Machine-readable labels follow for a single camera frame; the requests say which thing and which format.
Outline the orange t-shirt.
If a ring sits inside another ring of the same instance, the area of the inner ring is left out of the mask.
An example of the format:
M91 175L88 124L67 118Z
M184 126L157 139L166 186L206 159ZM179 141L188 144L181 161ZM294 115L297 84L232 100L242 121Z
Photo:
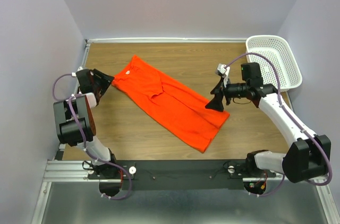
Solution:
M138 56L114 76L112 86L188 146L204 153L229 118L205 108L209 100Z

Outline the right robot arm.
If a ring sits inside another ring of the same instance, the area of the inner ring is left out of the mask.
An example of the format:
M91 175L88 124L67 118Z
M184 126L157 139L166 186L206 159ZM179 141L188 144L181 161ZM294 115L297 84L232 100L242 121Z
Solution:
M289 147L286 154L269 150L248 153L245 173L257 177L263 170L271 170L285 175L292 183L330 175L330 139L309 129L284 102L278 89L272 84L264 84L260 65L241 65L243 83L231 83L229 72L227 65L217 66L220 81L212 89L214 97L206 108L222 112L224 105L229 105L234 98L246 98L270 118Z

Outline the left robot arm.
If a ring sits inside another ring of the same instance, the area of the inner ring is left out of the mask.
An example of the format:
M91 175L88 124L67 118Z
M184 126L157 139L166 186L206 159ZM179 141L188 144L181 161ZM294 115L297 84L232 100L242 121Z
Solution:
M64 77L73 77L78 81L77 92L69 98L56 97L57 82ZM95 121L91 109L99 105L114 80L97 69L79 67L77 72L59 76L52 87L52 96L56 134L61 144L77 147L90 157L84 161L84 170L101 178L112 179L119 174L116 158L112 151L104 146L97 137Z

